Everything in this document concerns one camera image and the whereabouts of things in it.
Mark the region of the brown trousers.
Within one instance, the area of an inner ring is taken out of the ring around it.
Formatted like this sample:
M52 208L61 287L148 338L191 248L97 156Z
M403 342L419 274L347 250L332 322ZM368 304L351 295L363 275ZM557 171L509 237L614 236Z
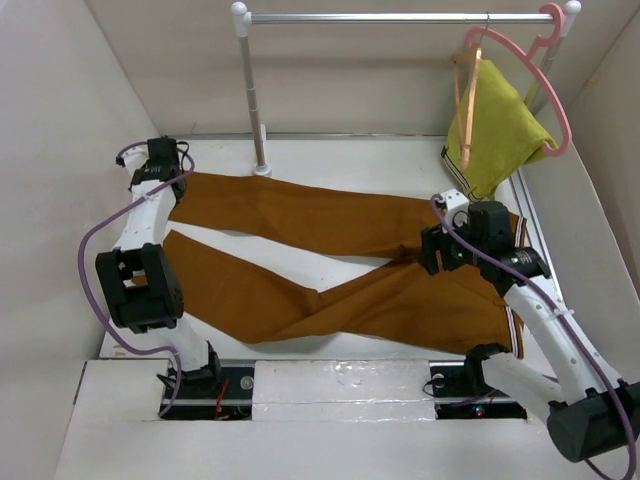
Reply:
M165 248L186 310L205 328L263 346L340 336L463 354L524 353L522 323L472 267L417 263L435 225L429 193L354 193L262 177L197 173Z

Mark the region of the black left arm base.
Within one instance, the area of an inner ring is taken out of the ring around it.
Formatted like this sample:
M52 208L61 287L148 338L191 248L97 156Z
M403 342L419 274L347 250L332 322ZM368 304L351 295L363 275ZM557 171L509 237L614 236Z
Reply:
M176 373L158 374L163 385L159 413L163 420L244 421L252 418L255 384L254 362L223 362L218 379L183 375L177 397Z

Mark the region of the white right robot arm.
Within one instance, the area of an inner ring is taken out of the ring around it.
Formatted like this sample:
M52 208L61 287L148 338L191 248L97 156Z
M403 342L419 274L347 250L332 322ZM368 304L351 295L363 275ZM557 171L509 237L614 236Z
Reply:
M472 203L457 190L433 196L431 206L438 223L421 233L419 264L431 275L476 268L524 321L553 370L546 376L497 344L480 345L466 355L465 387L511 397L546 425L570 462L625 447L634 470L639 386L626 382L589 341L538 252L516 245L508 209L497 201Z

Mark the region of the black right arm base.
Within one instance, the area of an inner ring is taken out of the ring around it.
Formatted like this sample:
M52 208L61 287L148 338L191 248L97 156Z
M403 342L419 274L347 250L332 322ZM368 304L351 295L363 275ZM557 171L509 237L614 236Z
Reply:
M499 344L475 347L463 360L429 362L429 379L423 393L434 402L437 420L487 420L528 418L524 407L484 379L482 362L491 354L506 353Z

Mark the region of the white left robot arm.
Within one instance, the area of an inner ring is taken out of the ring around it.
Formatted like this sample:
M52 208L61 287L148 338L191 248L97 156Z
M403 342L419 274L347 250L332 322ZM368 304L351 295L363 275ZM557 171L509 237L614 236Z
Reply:
M210 398L224 385L211 344L184 317L184 294L163 248L170 213L186 192L188 145L170 137L137 142L117 157L130 175L131 208L119 239L97 255L96 273L111 322L176 362L160 375L170 393Z

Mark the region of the yellow-green trousers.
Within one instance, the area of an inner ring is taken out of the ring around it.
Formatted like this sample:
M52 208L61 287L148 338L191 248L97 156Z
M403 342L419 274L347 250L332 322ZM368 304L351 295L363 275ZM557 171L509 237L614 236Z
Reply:
M477 79L469 165L462 170L458 122L450 125L441 152L444 165L472 201L492 199L497 187L526 163L556 148L549 132L534 118L518 91L493 62L480 64Z

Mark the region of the wooden hanger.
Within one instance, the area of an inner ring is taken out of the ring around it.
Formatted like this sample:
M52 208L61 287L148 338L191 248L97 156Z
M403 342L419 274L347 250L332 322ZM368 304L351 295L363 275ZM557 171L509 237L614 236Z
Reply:
M462 173L467 171L471 160L475 99L480 66L483 60L481 39L475 43L471 43L464 51L455 52L451 57L454 71L455 121L458 129L460 149L459 168ZM469 65L466 87L467 105L465 109L461 106L463 95L460 88L460 66L463 64Z

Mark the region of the pink plastic hanger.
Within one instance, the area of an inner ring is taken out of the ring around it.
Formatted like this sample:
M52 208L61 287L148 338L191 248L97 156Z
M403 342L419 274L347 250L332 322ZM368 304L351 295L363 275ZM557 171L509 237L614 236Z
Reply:
M559 157L566 152L572 141L571 127L569 125L564 107L562 106L554 87L549 82L546 74L534 62L534 57L541 48L551 48L558 42L565 30L566 17L563 9L555 3L547 3L543 5L539 9L539 13L548 14L551 16L551 22L554 26L554 30L548 37L543 37L541 35L536 36L528 51L524 51L519 45L517 45L515 42L502 35L501 33L487 27L478 26L472 27L467 32L465 37L465 46L471 47L476 38L480 36L488 36L490 39L496 41L498 44L502 45L508 51L510 51L531 73L531 75L537 81L539 87L546 94L547 100L551 104L551 107L556 115L556 119L558 121L562 134L562 141L557 148L554 148L550 144L545 143L542 147L542 150L547 156Z

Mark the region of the silver clothes rack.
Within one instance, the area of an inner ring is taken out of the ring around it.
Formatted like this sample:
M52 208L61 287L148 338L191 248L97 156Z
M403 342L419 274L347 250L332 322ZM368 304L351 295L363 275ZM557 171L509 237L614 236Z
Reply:
M554 62L559 46L568 36L571 27L578 14L582 10L579 1L568 1L560 6L566 17L565 30L558 42L551 48L541 48L534 62L546 74ZM469 25L472 27L487 27L498 24L549 24L551 16L537 13L284 13L267 14L255 13L249 10L247 5L237 1L231 6L234 31L239 42L242 59L245 92L247 97L248 113L251 123L251 135L254 143L256 163L253 172L256 175L267 176L271 168L266 159L266 126L260 120L259 105L249 42L249 28L257 25ZM539 92L543 90L534 79L524 103L532 105Z

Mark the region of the aluminium side rail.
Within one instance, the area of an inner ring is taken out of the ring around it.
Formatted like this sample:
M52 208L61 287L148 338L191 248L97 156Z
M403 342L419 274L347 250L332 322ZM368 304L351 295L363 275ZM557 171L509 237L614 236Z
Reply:
M539 220L535 209L533 197L526 184L524 174L518 170L509 179L511 189L513 191L518 211L521 216L527 219L527 239L531 247L533 247L544 259L551 272L555 289L558 292L558 300L564 301L561 286L556 276L550 251L546 244L546 239L542 230L542 224Z

